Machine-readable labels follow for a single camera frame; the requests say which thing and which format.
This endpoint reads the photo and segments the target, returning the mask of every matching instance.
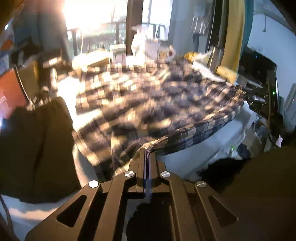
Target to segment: plaid blanket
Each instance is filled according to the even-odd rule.
[[[148,63],[82,69],[78,113],[101,114],[73,133],[101,182],[147,153],[169,154],[202,142],[240,112],[244,92],[205,79],[192,65]]]

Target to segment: metal screw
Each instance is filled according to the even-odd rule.
[[[207,186],[207,184],[204,182],[204,181],[198,181],[196,183],[196,185],[199,187],[199,188],[205,188]]]
[[[126,172],[124,173],[124,175],[125,175],[126,177],[132,177],[132,176],[134,175],[134,172],[133,172],[133,171],[126,171]]]
[[[169,176],[170,176],[170,173],[167,172],[167,171],[165,171],[165,172],[162,172],[162,173],[161,173],[161,176],[162,176],[162,177],[169,177]]]
[[[96,180],[92,180],[92,181],[89,182],[89,186],[91,188],[96,188],[98,185],[99,185],[99,182],[96,181]]]

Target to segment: white mug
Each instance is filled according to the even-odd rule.
[[[158,48],[157,59],[158,60],[173,60],[176,56],[176,50],[174,50],[173,46],[169,47],[160,46]]]

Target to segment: black fabric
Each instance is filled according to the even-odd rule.
[[[240,172],[247,162],[248,159],[220,159],[209,165],[208,168],[199,175],[211,188],[221,194],[225,188],[233,182],[235,175]]]
[[[250,151],[247,149],[247,146],[245,144],[240,144],[237,148],[237,153],[239,154],[239,156],[243,159],[250,159],[251,158],[251,153]]]
[[[81,188],[72,149],[72,120],[58,97],[33,111],[17,108],[0,133],[0,193],[56,202]]]
[[[193,40],[193,51],[198,53],[198,47],[199,47],[199,44],[200,44],[200,35],[199,34],[193,34],[192,40]]]

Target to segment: clothing pile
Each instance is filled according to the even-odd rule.
[[[128,169],[140,147],[169,154],[202,142],[231,121],[244,92],[203,78],[188,62],[82,69],[77,113],[101,113],[73,133],[100,182]]]
[[[56,202],[81,188],[72,156],[72,120],[58,97],[32,111],[18,107],[0,133],[0,194]]]

